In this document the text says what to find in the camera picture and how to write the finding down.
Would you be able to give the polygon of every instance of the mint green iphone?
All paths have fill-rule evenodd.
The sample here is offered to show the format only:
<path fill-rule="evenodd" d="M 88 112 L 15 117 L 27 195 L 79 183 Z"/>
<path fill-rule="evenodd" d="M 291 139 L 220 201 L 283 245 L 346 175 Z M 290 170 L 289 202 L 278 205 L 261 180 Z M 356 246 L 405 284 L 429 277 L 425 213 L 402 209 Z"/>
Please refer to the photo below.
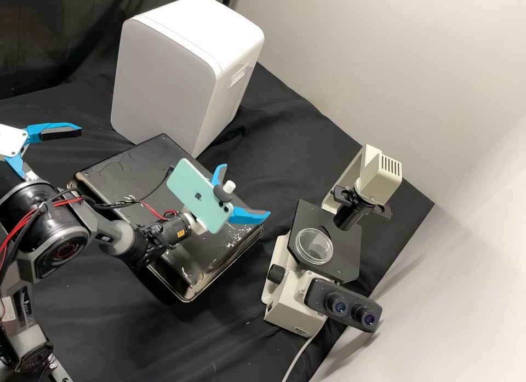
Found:
<path fill-rule="evenodd" d="M 232 203 L 220 202 L 212 183 L 185 158 L 179 160 L 166 185 L 212 234 L 221 230 L 234 210 Z"/>

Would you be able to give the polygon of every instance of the inverted microscope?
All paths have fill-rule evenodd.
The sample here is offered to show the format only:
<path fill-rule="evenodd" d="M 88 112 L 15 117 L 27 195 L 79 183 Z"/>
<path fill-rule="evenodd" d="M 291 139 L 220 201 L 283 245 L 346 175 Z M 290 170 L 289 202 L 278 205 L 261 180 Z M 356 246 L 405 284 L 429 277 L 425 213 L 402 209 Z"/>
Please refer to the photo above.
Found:
<path fill-rule="evenodd" d="M 298 200 L 291 230 L 276 240 L 261 296 L 265 321 L 306 338 L 327 318 L 375 332 L 382 308 L 342 285 L 358 278 L 360 219 L 389 219 L 389 198 L 402 182 L 402 165 L 364 145 L 323 199 Z"/>

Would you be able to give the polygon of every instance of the microscope base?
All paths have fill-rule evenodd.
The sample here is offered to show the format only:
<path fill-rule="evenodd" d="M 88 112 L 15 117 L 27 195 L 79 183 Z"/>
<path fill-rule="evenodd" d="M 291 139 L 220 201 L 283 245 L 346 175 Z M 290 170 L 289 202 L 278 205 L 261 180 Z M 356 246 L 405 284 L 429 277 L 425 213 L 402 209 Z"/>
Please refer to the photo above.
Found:
<path fill-rule="evenodd" d="M 305 293 L 313 278 L 327 280 L 312 271 L 302 270 L 289 253 L 287 242 L 290 233 L 276 240 L 272 261 L 285 268 L 285 276 L 280 284 L 265 281 L 261 301 L 267 305 L 264 320 L 302 337 L 316 334 L 327 320 L 305 305 Z"/>

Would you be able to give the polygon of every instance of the petri dish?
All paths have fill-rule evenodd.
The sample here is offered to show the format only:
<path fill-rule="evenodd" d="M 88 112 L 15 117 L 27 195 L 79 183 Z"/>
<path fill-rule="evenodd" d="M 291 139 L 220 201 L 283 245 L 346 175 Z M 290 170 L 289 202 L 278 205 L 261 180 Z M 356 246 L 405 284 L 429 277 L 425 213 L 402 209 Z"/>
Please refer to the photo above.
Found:
<path fill-rule="evenodd" d="M 321 230 L 309 227 L 296 235 L 296 249 L 309 263 L 322 265 L 333 257 L 333 243 Z"/>

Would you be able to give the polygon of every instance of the white knob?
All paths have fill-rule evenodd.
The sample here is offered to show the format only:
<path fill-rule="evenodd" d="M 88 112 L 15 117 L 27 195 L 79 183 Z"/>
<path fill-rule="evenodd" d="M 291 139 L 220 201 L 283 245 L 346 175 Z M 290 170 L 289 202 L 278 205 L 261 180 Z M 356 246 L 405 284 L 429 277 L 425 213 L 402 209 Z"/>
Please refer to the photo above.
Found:
<path fill-rule="evenodd" d="M 225 182 L 225 184 L 223 185 L 223 190 L 225 193 L 227 194 L 232 194 L 234 193 L 234 189 L 236 188 L 236 184 L 232 181 L 227 181 Z"/>

